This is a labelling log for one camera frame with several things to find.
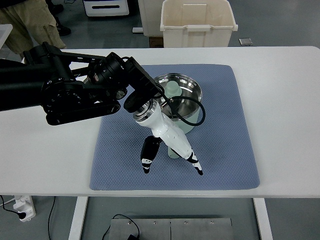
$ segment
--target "floor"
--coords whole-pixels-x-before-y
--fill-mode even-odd
[[[138,1],[130,2],[130,15],[87,17],[81,0],[53,0],[63,4],[58,15],[72,33],[61,39],[69,49],[148,48],[149,39],[133,34],[141,27]],[[232,33],[229,47],[241,47],[239,38],[251,38],[253,46],[316,46],[320,48],[320,7],[317,0],[230,0],[237,32]],[[7,48],[0,58],[20,61]],[[4,196],[5,201],[12,196]],[[0,209],[0,239],[48,239],[48,217],[52,196],[34,196],[36,217],[20,222],[16,215]],[[52,240],[68,239],[76,197],[59,196],[50,219]],[[320,199],[265,200],[274,240],[320,239]],[[12,209],[12,203],[6,207]],[[117,198],[91,197],[88,201],[82,238],[101,239],[115,214],[137,218],[155,217],[228,217],[232,219],[235,240],[258,240],[259,231],[251,199],[205,198]]]

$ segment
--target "blue placemat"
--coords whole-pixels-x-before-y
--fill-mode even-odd
[[[150,172],[140,152],[151,130],[139,126],[123,108],[104,116],[91,171],[92,190],[241,190],[260,184],[237,82],[230,66],[214,64],[146,65],[152,76],[187,75],[199,83],[206,119],[186,136],[202,166],[198,175],[183,158],[168,157],[162,143]]]

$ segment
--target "white drawer unit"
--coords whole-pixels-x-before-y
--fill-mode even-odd
[[[127,0],[83,0],[88,17],[124,16],[129,14]]]

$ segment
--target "cable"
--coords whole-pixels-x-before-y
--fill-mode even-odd
[[[165,89],[159,84],[159,83],[155,83],[155,85],[159,88],[159,89],[161,89],[161,91],[164,93],[165,92]],[[153,97],[154,99],[159,99],[159,98],[161,98],[162,97],[162,95],[161,95],[161,93],[159,93],[160,95],[159,96],[155,96],[155,97]]]
[[[49,236],[49,240],[51,240],[51,237],[50,237],[50,227],[49,227],[49,226],[50,226],[50,217],[51,217],[52,210],[54,209],[55,202],[56,202],[56,196],[54,196],[53,204],[52,204],[51,211],[50,211],[49,218],[48,218],[48,236]]]
[[[185,124],[188,124],[190,126],[200,126],[201,124],[203,124],[203,122],[205,121],[205,118],[206,118],[206,110],[205,110],[205,107],[201,104],[201,102],[199,102],[198,100],[195,100],[189,96],[173,96],[172,98],[167,98],[167,96],[165,95],[164,91],[162,91],[162,89],[159,90],[159,93],[161,94],[161,96],[164,98],[164,100],[166,101],[166,103],[168,104],[168,106],[171,108],[171,111],[182,121],[184,122]],[[199,107],[201,108],[202,110],[202,118],[199,122],[197,123],[193,123],[193,122],[190,122],[190,121],[187,121],[184,119],[183,116],[181,116],[177,111],[176,109],[173,107],[173,105],[171,104],[171,100],[175,100],[175,99],[186,99],[186,100],[190,100],[192,102],[195,102],[196,104],[199,105]]]
[[[127,219],[129,219],[131,222],[133,222],[134,223],[134,225],[136,226],[136,228],[138,229],[138,236],[136,236],[136,238],[137,239],[139,239],[139,237],[140,237],[140,230],[139,230],[139,227],[138,227],[138,225],[130,218],[130,217],[128,217],[128,216],[125,216],[125,215],[123,215],[123,214],[116,214],[116,215],[114,215],[113,216],[113,218],[112,219],[115,219],[115,217],[116,216],[122,216],[122,217],[125,217],[125,218],[127,218]],[[102,236],[102,240],[104,240],[105,239],[105,236],[106,236],[106,234],[107,234],[107,232],[109,231],[109,229],[110,229],[110,227],[111,227],[111,224],[109,225],[109,227],[108,227],[108,229],[105,231],[105,233],[103,234],[103,236]]]
[[[6,202],[5,202],[5,203],[3,203],[3,204],[8,204],[8,203],[12,202],[13,200],[15,200],[15,198],[12,198],[11,200],[6,201]]]
[[[14,213],[14,214],[17,214],[19,216],[19,219],[24,219],[26,217],[26,213],[25,212],[16,212],[16,211],[12,211],[12,210],[9,210],[9,209],[6,209],[5,208],[5,200],[4,198],[2,197],[2,195],[0,195],[1,199],[2,199],[2,207],[4,210],[8,211],[8,212],[11,212],[11,213]]]

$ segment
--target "white bin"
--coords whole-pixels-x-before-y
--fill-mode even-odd
[[[88,17],[124,16],[129,14],[127,0],[83,0]]]
[[[165,0],[160,30],[165,48],[228,47],[238,25],[227,0]]]

